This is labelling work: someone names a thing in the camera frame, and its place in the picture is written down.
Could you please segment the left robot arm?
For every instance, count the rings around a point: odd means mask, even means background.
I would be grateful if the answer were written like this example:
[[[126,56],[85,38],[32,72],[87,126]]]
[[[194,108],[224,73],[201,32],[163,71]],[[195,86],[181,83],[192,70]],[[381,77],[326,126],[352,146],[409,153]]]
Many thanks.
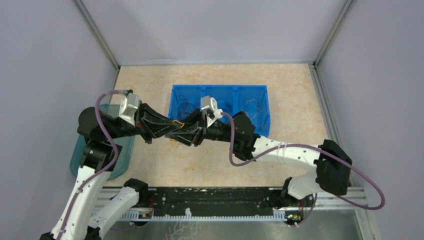
[[[167,118],[141,102],[121,104],[117,117],[89,107],[82,111],[78,123],[77,131],[85,137],[85,146],[75,184],[58,222],[41,235],[43,240],[101,240],[130,208],[146,206],[150,200],[148,185],[132,178],[109,203],[94,210],[122,151],[115,140],[139,135],[151,143],[184,127],[183,122]]]

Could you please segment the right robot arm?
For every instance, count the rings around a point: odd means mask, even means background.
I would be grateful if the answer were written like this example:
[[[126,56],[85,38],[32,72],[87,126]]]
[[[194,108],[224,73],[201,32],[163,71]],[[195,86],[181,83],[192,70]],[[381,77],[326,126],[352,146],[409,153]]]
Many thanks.
[[[187,146],[198,146],[204,140],[227,142],[229,162],[234,167],[270,162],[306,170],[285,180],[281,199],[287,206],[295,206],[315,193],[345,196],[348,192],[352,160],[332,140],[318,145],[273,140],[255,133],[255,126],[243,111],[230,115],[218,110],[211,118],[197,110],[180,125],[165,136]]]

